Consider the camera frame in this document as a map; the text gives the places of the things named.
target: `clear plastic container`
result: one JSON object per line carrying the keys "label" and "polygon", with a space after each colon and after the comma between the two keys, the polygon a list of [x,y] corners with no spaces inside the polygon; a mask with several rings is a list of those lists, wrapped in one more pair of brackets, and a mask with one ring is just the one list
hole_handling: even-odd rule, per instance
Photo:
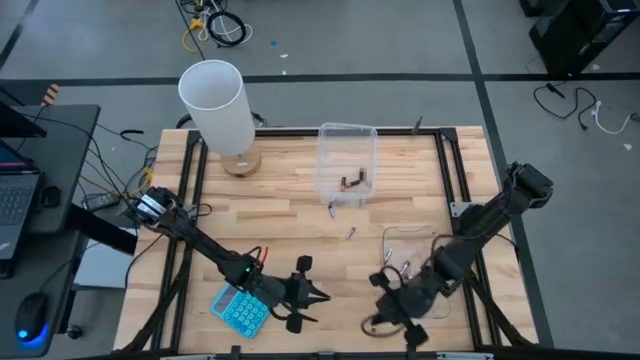
{"label": "clear plastic container", "polygon": [[[365,125],[325,123],[318,132],[315,189],[323,204],[357,207],[376,186],[378,132]],[[360,179],[357,185],[349,186]],[[342,178],[347,188],[341,191]]]}

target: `black desk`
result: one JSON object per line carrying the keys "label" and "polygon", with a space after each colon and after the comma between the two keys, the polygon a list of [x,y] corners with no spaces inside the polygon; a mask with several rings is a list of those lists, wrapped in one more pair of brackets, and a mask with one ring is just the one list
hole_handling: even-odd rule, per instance
{"label": "black desk", "polygon": [[[15,109],[36,115],[40,107]],[[72,105],[44,109],[41,116],[73,124],[93,134],[99,113],[100,108],[96,105]],[[0,358],[41,357],[49,350],[53,335],[65,331],[75,294],[71,287],[87,240],[83,234],[123,252],[133,254],[135,249],[134,236],[71,203],[89,148],[86,134],[43,120],[39,120],[38,125],[47,130],[47,137],[28,139],[20,153],[33,159],[45,172],[45,185],[61,189],[61,204],[55,209],[36,209],[26,229],[30,234],[20,242],[13,277],[0,280]],[[19,143],[15,139],[7,142]],[[72,258],[76,261],[63,267],[43,289],[49,296],[46,334],[38,344],[21,344],[14,329],[18,305]]]}

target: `wooden table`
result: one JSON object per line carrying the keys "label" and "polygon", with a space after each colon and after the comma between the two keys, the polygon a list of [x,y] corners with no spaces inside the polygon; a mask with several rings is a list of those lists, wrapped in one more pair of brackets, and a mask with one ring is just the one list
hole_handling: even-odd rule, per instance
{"label": "wooden table", "polygon": [[[177,192],[187,133],[163,132],[154,186]],[[497,194],[498,186],[483,130],[458,127],[457,133],[473,201],[485,202]],[[428,226],[437,233],[451,233],[433,137],[380,136],[375,196],[363,208],[336,209],[333,220],[314,191],[316,137],[258,137],[256,142],[263,151],[262,167],[246,179],[229,177],[219,156],[208,155],[203,203],[210,204],[214,212],[200,218],[198,226],[223,246],[238,252],[256,245],[269,246],[264,272],[270,275],[288,277],[298,256],[313,256],[308,277],[332,300],[305,312],[320,322],[305,322],[301,334],[288,333],[283,322],[270,318],[255,339],[245,339],[209,312],[224,281],[213,263],[195,253],[180,353],[229,353],[232,345],[241,345],[243,353],[404,351],[402,335],[373,339],[360,331],[360,322],[375,313],[375,300],[382,295],[381,289],[369,284],[368,276],[381,266],[381,241],[386,228]],[[195,151],[193,169],[198,153]],[[449,167],[454,169],[448,147],[447,153]],[[192,196],[194,172],[191,171],[187,199]],[[458,187],[454,189],[459,200]],[[357,231],[345,240],[351,227]],[[511,237],[508,229],[502,234]],[[136,252],[145,249],[155,237],[142,231]],[[158,301],[166,243],[161,241],[151,248],[131,270],[115,348],[132,339]],[[495,238],[485,247],[484,256],[495,301],[525,337],[536,341],[513,246]],[[430,336],[420,351],[473,348],[462,290],[448,302],[451,312],[445,319],[420,320]],[[477,306],[483,340],[488,343],[484,310]],[[173,310],[167,314],[163,345],[168,344]]]}

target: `white cable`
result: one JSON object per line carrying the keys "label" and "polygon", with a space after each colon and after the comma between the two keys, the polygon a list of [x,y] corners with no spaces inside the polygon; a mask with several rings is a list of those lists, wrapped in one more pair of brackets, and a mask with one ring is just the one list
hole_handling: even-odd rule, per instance
{"label": "white cable", "polygon": [[[213,7],[216,9],[216,12],[220,12],[220,8],[218,7],[218,5],[216,4],[215,0],[213,1]],[[209,16],[211,16],[211,14],[209,13],[209,10],[211,10],[211,8],[207,8],[205,11],[200,13],[200,21],[202,21],[202,23],[204,24],[203,28],[200,30],[200,32],[198,33],[198,39],[200,39],[200,41],[207,41],[207,39],[209,38],[209,33],[207,32],[207,20],[209,19]],[[224,20],[223,20],[224,16],[220,16],[218,19],[220,19],[220,25],[222,25],[222,32],[218,32],[216,31],[216,20],[218,19],[214,19],[212,21],[212,31],[216,34],[216,35],[224,35],[227,37],[227,40],[229,41],[233,41],[233,39],[231,39],[231,34],[241,31],[242,27],[238,26],[235,29],[231,30],[231,31],[227,31],[227,28],[224,26]],[[249,41],[249,39],[251,39],[251,36],[253,36],[253,28],[251,27],[251,25],[249,24],[244,24],[245,28],[247,28],[247,37],[244,38],[244,40],[242,40],[242,42],[240,44],[244,44],[247,41]]]}
{"label": "white cable", "polygon": [[627,116],[627,119],[624,121],[624,123],[622,124],[622,127],[620,128],[620,130],[618,131],[611,131],[611,130],[607,130],[605,129],[602,125],[600,125],[600,106],[602,105],[602,101],[597,101],[596,102],[596,108],[594,110],[591,110],[591,115],[595,118],[596,120],[596,125],[598,125],[598,127],[600,128],[600,130],[606,132],[609,135],[618,135],[620,133],[622,133],[624,131],[624,129],[627,127],[627,124],[629,123],[629,120],[631,120],[631,117],[634,115],[634,113],[630,113]]}

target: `white lamp shade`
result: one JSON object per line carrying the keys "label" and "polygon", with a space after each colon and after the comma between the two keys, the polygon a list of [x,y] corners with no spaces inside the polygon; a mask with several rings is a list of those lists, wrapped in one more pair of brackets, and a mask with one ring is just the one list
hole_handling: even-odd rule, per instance
{"label": "white lamp shade", "polygon": [[233,156],[249,150],[255,126],[235,66],[220,60],[199,62],[182,74],[178,92],[211,151]]}

